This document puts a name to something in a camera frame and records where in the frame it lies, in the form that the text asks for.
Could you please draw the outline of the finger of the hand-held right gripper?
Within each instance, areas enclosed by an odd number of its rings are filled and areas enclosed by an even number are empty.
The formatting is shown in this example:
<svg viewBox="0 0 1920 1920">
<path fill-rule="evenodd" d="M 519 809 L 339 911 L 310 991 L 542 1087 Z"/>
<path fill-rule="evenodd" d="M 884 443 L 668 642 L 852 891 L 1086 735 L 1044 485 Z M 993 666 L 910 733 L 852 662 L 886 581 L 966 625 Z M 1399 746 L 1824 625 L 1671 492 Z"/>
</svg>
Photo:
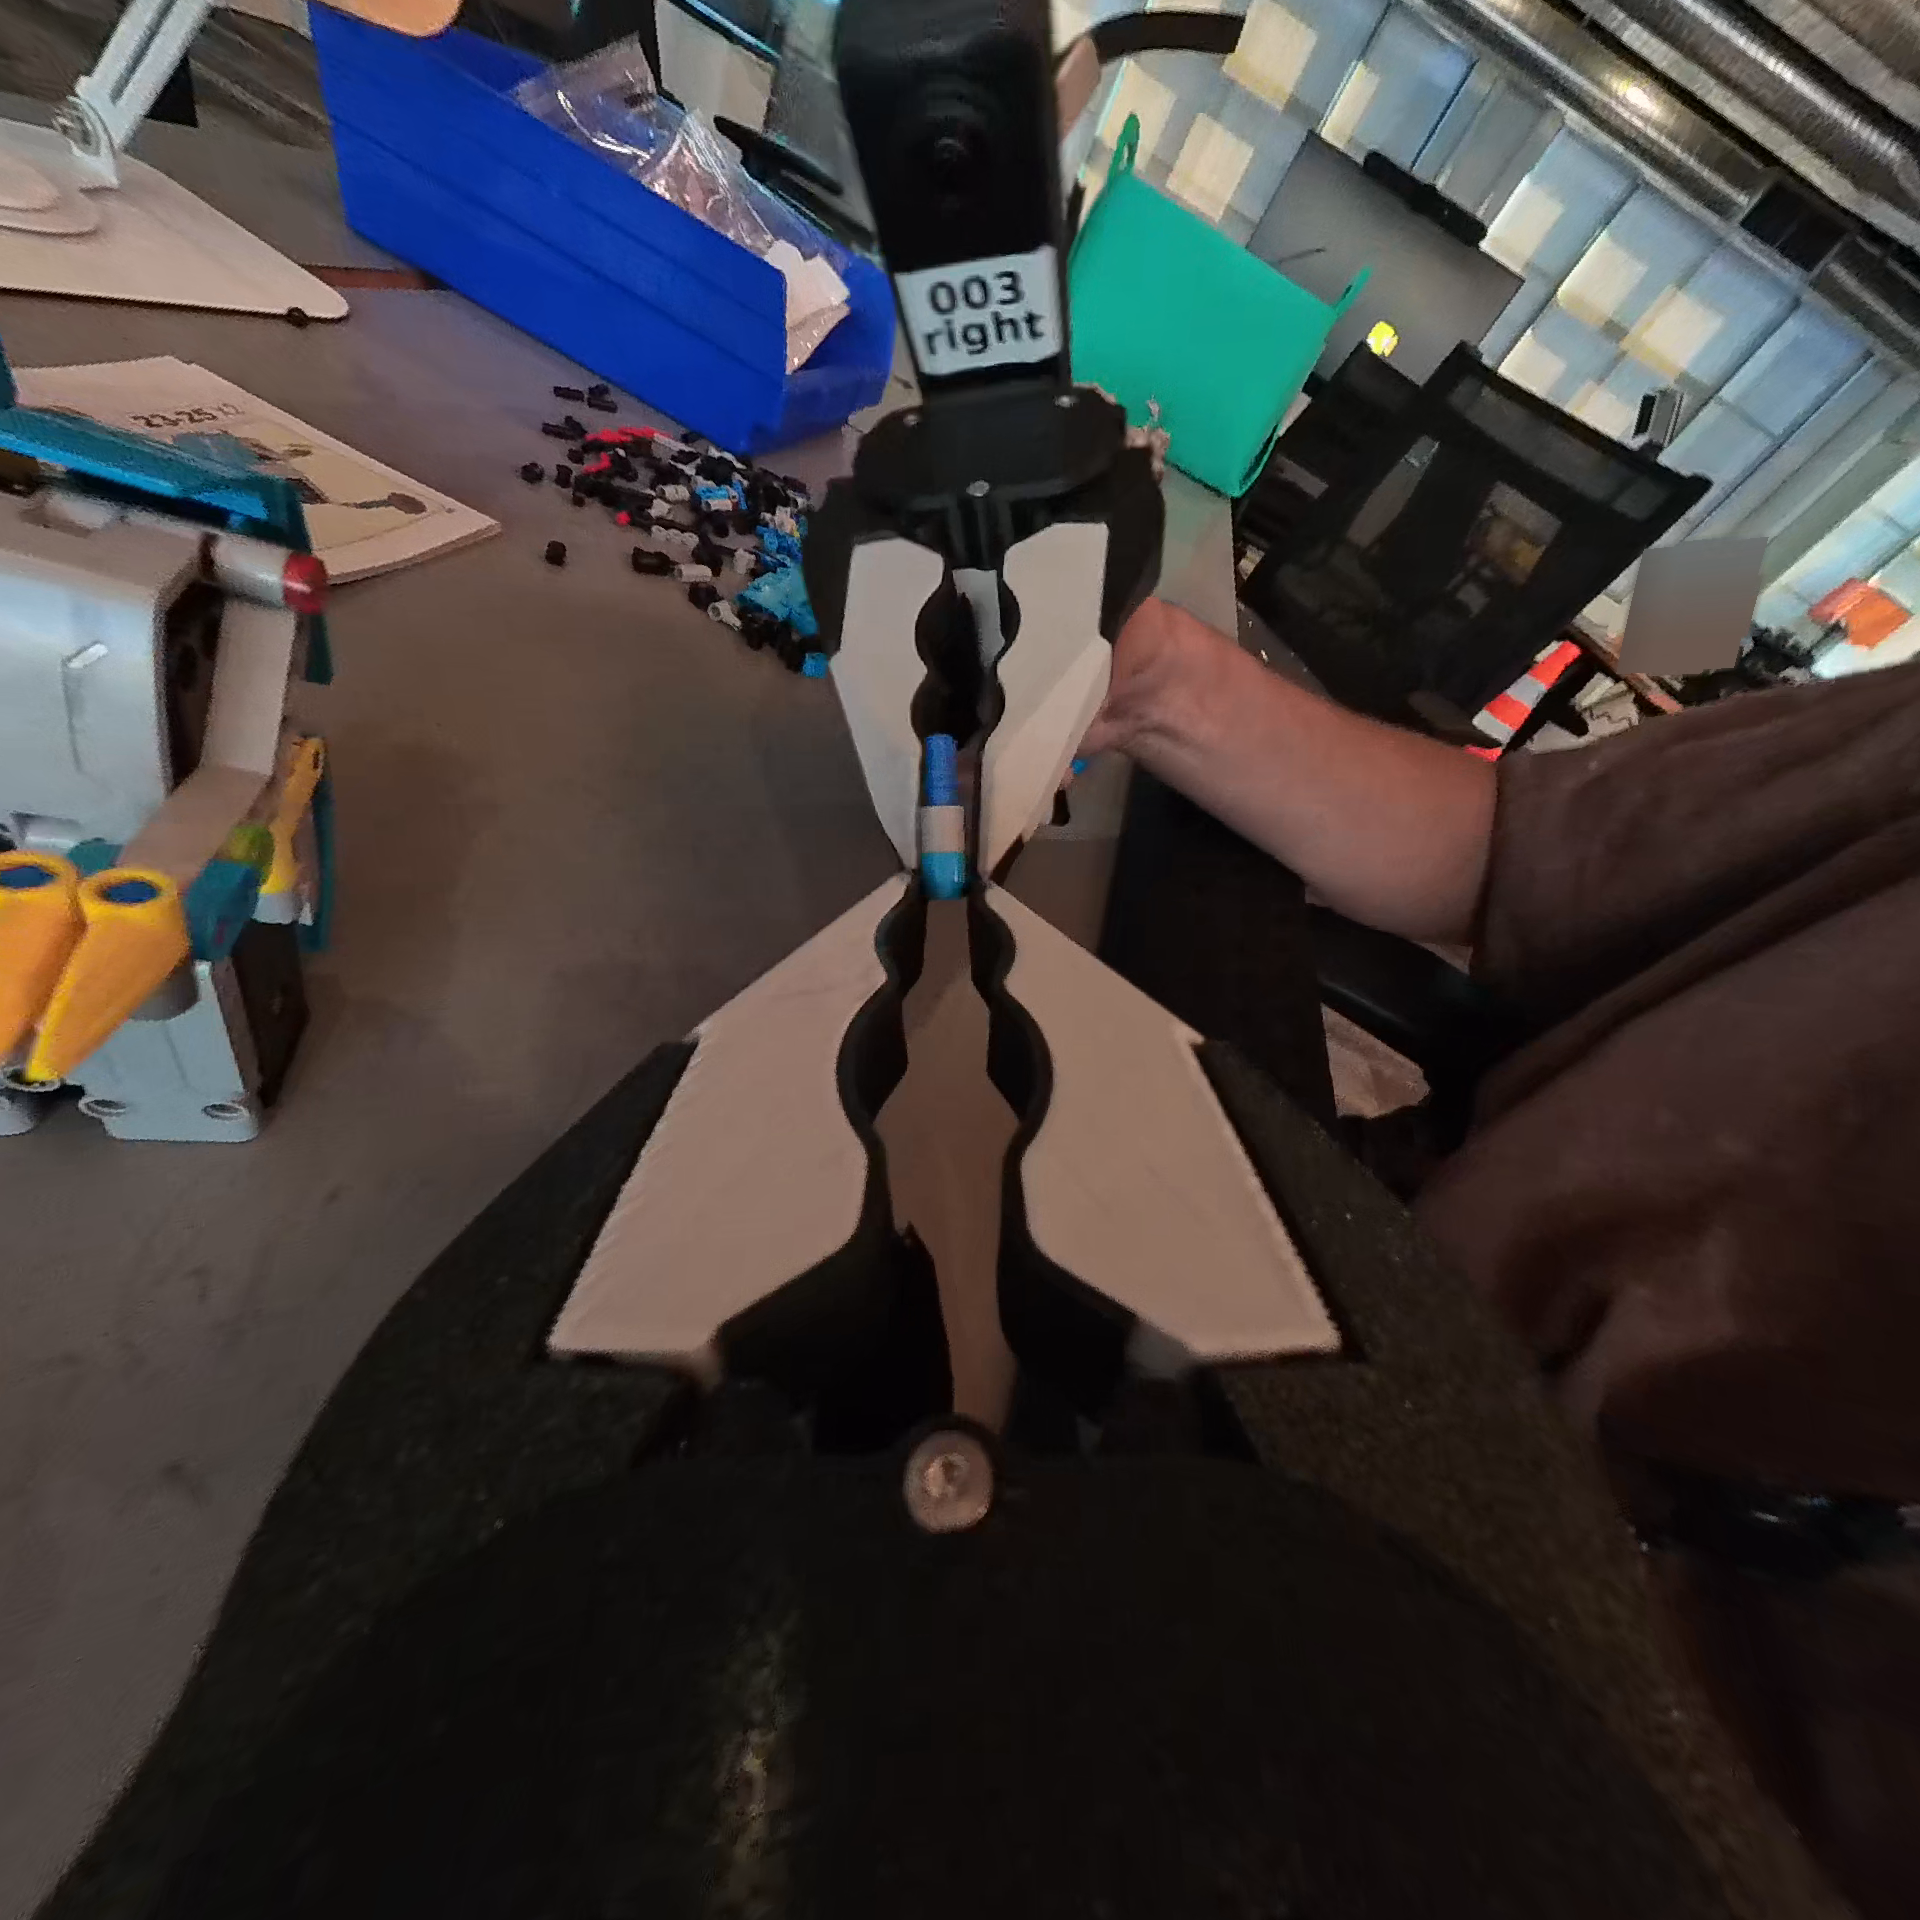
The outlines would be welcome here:
<svg viewBox="0 0 1920 1920">
<path fill-rule="evenodd" d="M 926 545 L 897 536 L 852 545 L 845 621 L 831 685 L 877 821 L 909 874 L 922 869 L 924 741 L 956 738 L 952 685 L 922 642 L 952 640 L 952 570 Z"/>
<path fill-rule="evenodd" d="M 980 660 L 976 869 L 992 875 L 1053 815 L 1054 790 L 1081 751 L 1114 680 L 1099 629 L 1110 533 L 1105 521 L 1054 521 L 1017 541 L 992 574 L 961 566 Z"/>
</svg>

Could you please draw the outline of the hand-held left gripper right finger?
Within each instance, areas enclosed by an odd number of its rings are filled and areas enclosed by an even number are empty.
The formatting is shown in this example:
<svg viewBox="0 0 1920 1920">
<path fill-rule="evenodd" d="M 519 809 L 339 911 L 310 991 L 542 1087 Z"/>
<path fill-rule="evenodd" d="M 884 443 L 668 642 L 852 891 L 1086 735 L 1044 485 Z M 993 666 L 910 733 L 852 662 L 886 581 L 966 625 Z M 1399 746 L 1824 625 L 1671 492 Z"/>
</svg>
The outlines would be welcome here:
<svg viewBox="0 0 1920 1920">
<path fill-rule="evenodd" d="M 1022 1365 L 1238 1365 L 1340 1331 L 1201 1035 L 1006 889 L 969 898 L 1002 1167 L 1000 1317 Z"/>
</svg>

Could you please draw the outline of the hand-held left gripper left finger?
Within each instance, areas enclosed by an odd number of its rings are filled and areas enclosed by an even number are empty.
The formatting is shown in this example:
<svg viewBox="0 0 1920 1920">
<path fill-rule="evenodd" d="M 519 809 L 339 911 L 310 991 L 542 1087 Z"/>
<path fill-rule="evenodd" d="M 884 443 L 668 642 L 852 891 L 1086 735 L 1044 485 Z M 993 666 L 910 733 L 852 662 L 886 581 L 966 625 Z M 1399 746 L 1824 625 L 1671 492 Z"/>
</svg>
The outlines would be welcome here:
<svg viewBox="0 0 1920 1920">
<path fill-rule="evenodd" d="M 572 1284 L 546 1349 L 732 1371 L 727 1331 L 852 1245 L 870 1147 L 837 1070 L 886 986 L 889 875 L 692 1030 L 692 1051 Z"/>
</svg>

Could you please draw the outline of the teal short beam with pins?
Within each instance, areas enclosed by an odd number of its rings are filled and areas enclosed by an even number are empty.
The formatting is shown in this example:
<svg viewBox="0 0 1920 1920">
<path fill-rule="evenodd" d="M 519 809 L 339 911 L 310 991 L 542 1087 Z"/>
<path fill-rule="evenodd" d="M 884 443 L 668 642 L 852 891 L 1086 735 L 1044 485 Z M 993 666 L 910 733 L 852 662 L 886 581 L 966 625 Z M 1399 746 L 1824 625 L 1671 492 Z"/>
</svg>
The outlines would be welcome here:
<svg viewBox="0 0 1920 1920">
<path fill-rule="evenodd" d="M 922 741 L 920 883 L 926 901 L 964 901 L 972 883 L 969 801 L 952 733 Z"/>
</svg>

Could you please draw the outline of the pile of small building pieces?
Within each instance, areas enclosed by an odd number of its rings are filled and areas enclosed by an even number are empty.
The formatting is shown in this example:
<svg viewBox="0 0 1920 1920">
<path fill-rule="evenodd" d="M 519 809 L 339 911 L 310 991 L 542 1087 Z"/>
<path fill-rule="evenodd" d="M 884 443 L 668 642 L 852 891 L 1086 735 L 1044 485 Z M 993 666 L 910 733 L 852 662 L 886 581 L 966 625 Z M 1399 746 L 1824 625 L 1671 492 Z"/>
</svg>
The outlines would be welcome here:
<svg viewBox="0 0 1920 1920">
<path fill-rule="evenodd" d="M 515 465 L 623 537 L 623 565 L 797 680 L 829 680 L 829 645 L 805 582 L 813 492 L 692 428 L 619 416 L 608 384 L 555 387 L 542 452 Z"/>
</svg>

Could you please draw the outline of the blue grey toy robot model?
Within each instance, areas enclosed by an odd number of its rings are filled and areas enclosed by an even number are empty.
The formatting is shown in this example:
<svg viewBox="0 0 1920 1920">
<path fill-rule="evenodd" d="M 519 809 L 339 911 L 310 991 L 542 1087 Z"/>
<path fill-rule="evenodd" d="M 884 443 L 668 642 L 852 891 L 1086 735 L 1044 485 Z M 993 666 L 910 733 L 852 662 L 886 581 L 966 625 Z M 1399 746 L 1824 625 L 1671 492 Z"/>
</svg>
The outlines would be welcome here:
<svg viewBox="0 0 1920 1920">
<path fill-rule="evenodd" d="M 257 1140 L 333 925 L 327 685 L 293 482 L 32 404 L 5 365 L 5 1135 Z"/>
</svg>

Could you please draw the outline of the person's right forearm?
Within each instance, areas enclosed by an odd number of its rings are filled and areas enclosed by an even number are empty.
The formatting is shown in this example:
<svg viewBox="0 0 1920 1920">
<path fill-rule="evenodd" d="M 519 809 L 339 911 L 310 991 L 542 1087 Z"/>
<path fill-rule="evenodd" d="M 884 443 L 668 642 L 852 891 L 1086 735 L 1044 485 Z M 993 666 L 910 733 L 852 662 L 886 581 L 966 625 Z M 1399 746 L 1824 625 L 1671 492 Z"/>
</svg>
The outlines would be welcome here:
<svg viewBox="0 0 1920 1920">
<path fill-rule="evenodd" d="M 1492 874 L 1494 765 L 1340 708 L 1225 634 L 1191 718 L 1189 741 L 1139 767 L 1356 925 L 1471 945 Z"/>
</svg>

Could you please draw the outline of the white desk lamp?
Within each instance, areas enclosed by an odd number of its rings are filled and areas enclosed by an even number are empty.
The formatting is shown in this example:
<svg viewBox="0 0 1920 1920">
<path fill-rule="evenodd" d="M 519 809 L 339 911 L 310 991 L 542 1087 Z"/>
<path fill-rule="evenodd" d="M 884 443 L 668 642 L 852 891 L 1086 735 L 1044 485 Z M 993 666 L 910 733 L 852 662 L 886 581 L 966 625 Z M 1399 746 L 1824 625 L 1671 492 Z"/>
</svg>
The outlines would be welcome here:
<svg viewBox="0 0 1920 1920">
<path fill-rule="evenodd" d="M 343 323 L 343 292 L 131 156 L 213 3 L 133 3 L 41 127 L 2 122 L 2 288 L 69 301 Z"/>
</svg>

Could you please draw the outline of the person's right hand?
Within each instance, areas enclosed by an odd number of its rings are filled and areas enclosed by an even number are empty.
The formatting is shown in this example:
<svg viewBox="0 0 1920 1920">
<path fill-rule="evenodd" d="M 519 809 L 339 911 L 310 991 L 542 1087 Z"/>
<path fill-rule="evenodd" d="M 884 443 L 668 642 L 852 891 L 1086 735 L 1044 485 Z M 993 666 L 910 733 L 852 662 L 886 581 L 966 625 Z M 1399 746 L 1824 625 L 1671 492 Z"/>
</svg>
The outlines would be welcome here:
<svg viewBox="0 0 1920 1920">
<path fill-rule="evenodd" d="M 1073 771 L 1109 754 L 1151 767 L 1163 747 L 1189 741 L 1193 698 L 1217 640 L 1193 613 L 1149 597 L 1114 642 L 1110 685 L 1070 761 Z"/>
</svg>

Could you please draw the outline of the clear plastic bag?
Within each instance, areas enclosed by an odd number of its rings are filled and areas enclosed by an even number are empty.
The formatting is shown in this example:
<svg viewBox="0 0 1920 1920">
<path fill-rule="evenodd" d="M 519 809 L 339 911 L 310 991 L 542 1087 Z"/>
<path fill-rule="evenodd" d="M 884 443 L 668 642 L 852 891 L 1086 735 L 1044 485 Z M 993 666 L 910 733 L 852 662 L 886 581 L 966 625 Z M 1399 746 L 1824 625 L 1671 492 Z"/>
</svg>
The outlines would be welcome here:
<svg viewBox="0 0 1920 1920">
<path fill-rule="evenodd" d="M 749 175 L 716 119 L 676 103 L 629 34 L 579 60 L 551 63 L 512 90 L 542 124 L 685 211 L 783 283 L 783 371 L 799 372 L 850 317 L 847 249 Z"/>
</svg>

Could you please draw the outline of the teal green bag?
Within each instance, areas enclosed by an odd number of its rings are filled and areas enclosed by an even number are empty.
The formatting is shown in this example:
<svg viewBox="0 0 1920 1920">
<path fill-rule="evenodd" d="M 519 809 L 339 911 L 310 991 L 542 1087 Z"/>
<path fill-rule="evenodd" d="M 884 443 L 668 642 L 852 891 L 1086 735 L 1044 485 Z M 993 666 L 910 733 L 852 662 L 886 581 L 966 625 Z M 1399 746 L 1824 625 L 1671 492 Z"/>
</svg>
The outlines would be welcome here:
<svg viewBox="0 0 1920 1920">
<path fill-rule="evenodd" d="M 1372 272 L 1321 301 L 1145 184 L 1138 155 L 1130 114 L 1068 253 L 1070 372 L 1133 425 L 1162 428 L 1169 465 L 1237 500 Z"/>
</svg>

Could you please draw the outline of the black office chair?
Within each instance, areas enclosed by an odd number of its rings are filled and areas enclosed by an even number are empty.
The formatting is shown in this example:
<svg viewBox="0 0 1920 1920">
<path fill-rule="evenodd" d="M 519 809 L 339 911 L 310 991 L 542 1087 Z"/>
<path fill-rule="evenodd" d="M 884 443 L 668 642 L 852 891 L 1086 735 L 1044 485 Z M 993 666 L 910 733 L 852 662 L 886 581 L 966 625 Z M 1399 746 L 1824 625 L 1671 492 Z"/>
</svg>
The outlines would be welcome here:
<svg viewBox="0 0 1920 1920">
<path fill-rule="evenodd" d="M 1242 605 L 1336 706 L 1483 746 L 1475 716 L 1713 486 L 1463 345 L 1263 548 Z"/>
</svg>

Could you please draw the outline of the blue storage bin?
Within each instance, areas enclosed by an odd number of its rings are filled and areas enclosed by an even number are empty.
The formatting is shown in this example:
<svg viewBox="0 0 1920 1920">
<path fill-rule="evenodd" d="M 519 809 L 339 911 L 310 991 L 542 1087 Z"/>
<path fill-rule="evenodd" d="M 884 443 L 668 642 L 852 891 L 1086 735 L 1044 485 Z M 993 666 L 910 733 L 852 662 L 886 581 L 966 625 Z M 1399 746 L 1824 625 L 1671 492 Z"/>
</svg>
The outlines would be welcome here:
<svg viewBox="0 0 1920 1920">
<path fill-rule="evenodd" d="M 780 272 L 524 111 L 532 56 L 327 4 L 310 27 L 343 216 L 383 253 L 736 452 L 882 403 L 897 320 L 870 259 L 845 268 L 850 317 L 788 371 Z"/>
</svg>

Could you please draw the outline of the orange white striped cone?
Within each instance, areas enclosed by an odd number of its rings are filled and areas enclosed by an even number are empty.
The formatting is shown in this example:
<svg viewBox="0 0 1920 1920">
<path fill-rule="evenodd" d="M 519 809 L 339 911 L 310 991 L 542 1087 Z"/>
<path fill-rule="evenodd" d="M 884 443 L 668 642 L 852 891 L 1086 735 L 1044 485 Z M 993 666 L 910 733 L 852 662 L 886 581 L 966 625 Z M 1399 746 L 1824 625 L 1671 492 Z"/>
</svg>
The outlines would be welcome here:
<svg viewBox="0 0 1920 1920">
<path fill-rule="evenodd" d="M 1471 721 L 1467 754 L 1494 761 L 1551 721 L 1556 701 L 1566 706 L 1584 685 L 1588 656 L 1575 636 L 1548 645 L 1499 694 Z"/>
</svg>

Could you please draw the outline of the folded instruction booklet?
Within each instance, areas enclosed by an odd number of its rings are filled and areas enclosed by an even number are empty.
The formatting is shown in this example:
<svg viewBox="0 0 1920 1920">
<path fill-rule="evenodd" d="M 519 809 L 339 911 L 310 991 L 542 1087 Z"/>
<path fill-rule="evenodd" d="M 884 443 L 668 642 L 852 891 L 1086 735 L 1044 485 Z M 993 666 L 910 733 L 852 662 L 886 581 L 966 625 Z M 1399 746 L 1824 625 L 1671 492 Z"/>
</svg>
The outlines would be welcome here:
<svg viewBox="0 0 1920 1920">
<path fill-rule="evenodd" d="M 171 353 L 16 371 L 13 384 L 28 407 L 290 482 L 314 550 L 339 582 L 498 536 L 487 514 Z"/>
</svg>

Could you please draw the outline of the person's brown clothing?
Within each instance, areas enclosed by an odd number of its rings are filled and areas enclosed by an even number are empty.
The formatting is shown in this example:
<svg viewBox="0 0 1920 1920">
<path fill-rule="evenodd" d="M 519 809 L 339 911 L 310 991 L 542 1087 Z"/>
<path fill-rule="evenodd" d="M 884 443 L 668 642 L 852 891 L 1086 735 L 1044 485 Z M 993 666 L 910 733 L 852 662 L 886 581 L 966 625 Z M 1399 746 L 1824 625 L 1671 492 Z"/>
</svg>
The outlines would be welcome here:
<svg viewBox="0 0 1920 1920">
<path fill-rule="evenodd" d="M 1416 1200 L 1861 1914 L 1917 1909 L 1914 837 L 1914 662 L 1502 761 L 1475 978 L 1530 1043 Z"/>
</svg>

